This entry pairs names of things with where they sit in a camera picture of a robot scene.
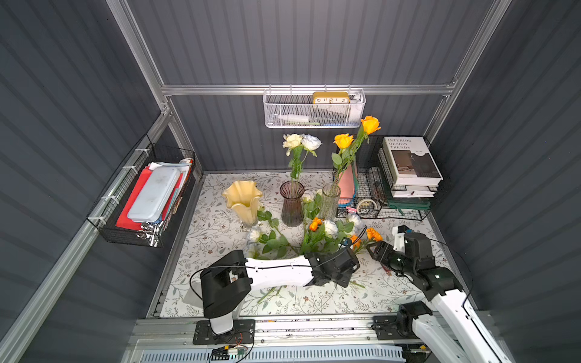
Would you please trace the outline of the orange marigold stem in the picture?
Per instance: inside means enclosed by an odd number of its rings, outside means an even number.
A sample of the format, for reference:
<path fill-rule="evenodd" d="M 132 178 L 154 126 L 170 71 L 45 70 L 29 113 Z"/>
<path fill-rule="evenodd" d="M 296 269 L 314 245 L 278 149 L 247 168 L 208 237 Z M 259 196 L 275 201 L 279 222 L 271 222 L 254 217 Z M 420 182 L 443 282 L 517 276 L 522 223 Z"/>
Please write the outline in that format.
<path fill-rule="evenodd" d="M 374 248 L 380 242 L 382 242 L 383 237 L 379 232 L 377 232 L 374 228 L 366 228 L 360 236 L 359 240 L 354 247 L 356 248 L 356 253 L 362 253 L 364 250 L 368 250 L 369 248 Z"/>

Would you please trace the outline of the cream white rose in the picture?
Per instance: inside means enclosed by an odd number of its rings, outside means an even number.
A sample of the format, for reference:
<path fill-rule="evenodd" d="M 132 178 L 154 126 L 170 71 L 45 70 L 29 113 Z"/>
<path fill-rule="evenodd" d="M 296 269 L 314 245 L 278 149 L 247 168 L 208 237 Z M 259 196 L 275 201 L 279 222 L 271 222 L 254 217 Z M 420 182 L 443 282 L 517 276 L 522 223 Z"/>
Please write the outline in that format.
<path fill-rule="evenodd" d="M 299 181 L 300 172 L 302 169 L 301 156 L 304 150 L 304 137 L 298 134 L 283 135 L 283 148 L 286 150 L 286 155 L 291 157 L 289 167 L 291 168 L 290 177 L 293 181 Z"/>

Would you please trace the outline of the yellow orange rose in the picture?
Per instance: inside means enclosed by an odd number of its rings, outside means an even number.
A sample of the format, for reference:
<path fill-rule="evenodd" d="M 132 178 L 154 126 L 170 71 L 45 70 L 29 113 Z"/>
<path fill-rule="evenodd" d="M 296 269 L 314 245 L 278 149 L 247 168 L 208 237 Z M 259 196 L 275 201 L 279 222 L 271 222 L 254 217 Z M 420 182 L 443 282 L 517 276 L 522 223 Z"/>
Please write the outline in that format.
<path fill-rule="evenodd" d="M 369 136 L 381 129 L 380 121 L 378 118 L 373 116 L 366 116 L 365 118 L 361 119 L 361 126 L 359 131 L 355 137 L 355 151 L 354 151 L 354 159 L 356 159 L 356 153 L 363 145 L 363 142 L 369 142 Z"/>

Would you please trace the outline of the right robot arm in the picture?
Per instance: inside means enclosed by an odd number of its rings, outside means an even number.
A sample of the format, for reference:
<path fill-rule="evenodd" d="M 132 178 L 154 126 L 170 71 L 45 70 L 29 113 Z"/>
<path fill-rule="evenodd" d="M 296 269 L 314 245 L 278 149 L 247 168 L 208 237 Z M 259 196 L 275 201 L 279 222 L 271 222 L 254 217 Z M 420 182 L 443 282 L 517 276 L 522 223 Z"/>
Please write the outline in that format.
<path fill-rule="evenodd" d="M 441 362 L 510 362 L 481 321 L 454 273 L 436 263 L 432 240 L 404 228 L 393 243 L 375 241 L 367 251 L 398 277 L 408 278 L 425 301 L 402 304 L 395 326 L 402 337 L 417 337 Z"/>

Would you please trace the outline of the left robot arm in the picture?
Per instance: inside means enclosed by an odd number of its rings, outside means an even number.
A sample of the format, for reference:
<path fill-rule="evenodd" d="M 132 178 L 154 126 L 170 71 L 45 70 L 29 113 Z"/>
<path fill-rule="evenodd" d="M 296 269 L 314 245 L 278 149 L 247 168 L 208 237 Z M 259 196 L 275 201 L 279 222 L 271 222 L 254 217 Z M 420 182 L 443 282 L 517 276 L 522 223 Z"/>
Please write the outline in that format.
<path fill-rule="evenodd" d="M 233 250 L 212 265 L 194 272 L 199 276 L 204 317 L 217 336 L 234 330 L 234 311 L 255 290 L 283 286 L 322 287 L 330 282 L 348 287 L 360 268 L 349 247 L 330 254 L 306 253 L 285 260 L 256 260 Z"/>

